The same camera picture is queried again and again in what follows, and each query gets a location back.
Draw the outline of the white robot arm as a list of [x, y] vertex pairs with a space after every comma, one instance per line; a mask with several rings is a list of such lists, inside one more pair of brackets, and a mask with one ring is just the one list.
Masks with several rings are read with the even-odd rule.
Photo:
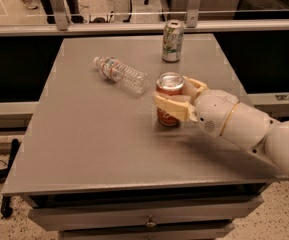
[[204, 133], [266, 159], [289, 177], [289, 121], [280, 122], [230, 93], [175, 72], [158, 77], [153, 97], [162, 113], [195, 123]]

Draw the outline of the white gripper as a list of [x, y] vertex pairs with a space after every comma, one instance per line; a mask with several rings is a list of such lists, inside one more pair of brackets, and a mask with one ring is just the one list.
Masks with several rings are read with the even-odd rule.
[[198, 121], [200, 130], [219, 137], [227, 118], [239, 103], [238, 98], [222, 90], [207, 90], [207, 85], [199, 80], [186, 76], [184, 80], [184, 95], [155, 93], [155, 105], [180, 121]]

